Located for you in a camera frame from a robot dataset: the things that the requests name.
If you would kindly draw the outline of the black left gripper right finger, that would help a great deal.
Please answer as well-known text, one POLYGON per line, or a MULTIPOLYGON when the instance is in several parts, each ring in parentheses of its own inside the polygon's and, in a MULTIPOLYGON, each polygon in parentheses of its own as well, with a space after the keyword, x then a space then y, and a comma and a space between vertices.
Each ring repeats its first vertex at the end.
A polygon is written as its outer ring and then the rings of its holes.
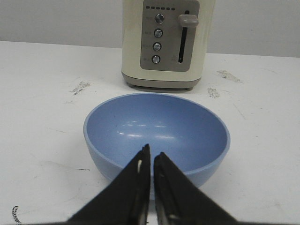
POLYGON ((154 159, 154 189, 159 223, 237 223, 200 191, 165 154, 154 159))

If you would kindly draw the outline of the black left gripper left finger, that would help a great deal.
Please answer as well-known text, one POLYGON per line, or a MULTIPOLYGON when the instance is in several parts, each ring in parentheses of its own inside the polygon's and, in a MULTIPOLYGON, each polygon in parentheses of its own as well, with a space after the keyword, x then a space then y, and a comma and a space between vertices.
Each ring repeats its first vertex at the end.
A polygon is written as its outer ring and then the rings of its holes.
POLYGON ((69 223, 146 223, 150 200, 150 147, 146 144, 101 193, 69 223))

